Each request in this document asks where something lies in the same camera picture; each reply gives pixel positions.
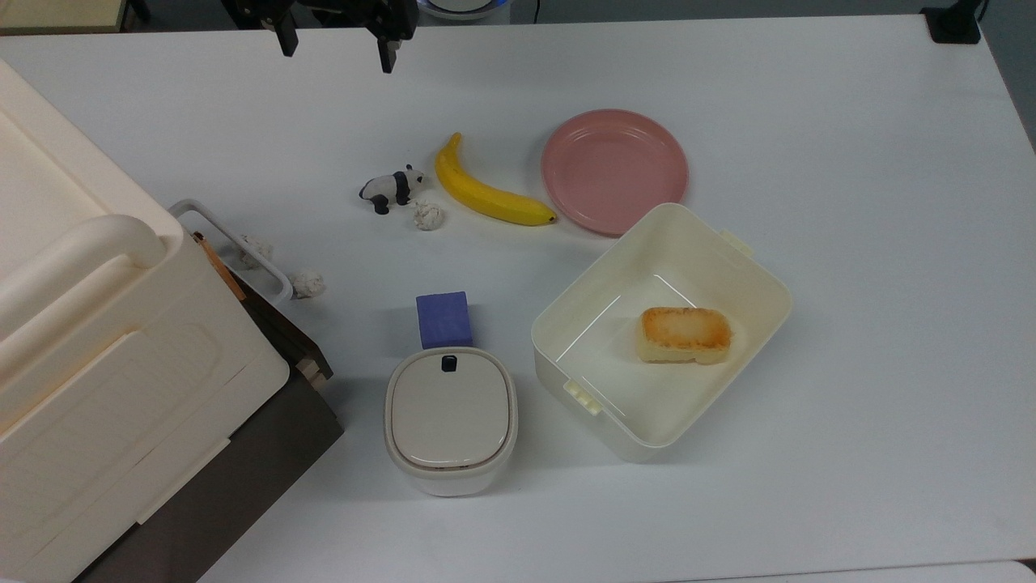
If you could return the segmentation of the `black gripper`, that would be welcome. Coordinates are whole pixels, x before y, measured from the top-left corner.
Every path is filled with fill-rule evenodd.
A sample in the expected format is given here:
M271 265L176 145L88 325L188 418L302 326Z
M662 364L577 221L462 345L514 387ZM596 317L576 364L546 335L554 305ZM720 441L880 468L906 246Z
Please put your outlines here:
M363 28L377 38L380 66L392 74L400 41L411 40L418 29L415 1L223 1L237 26L274 32L282 55L292 57L299 47L293 10L309 10L325 28Z

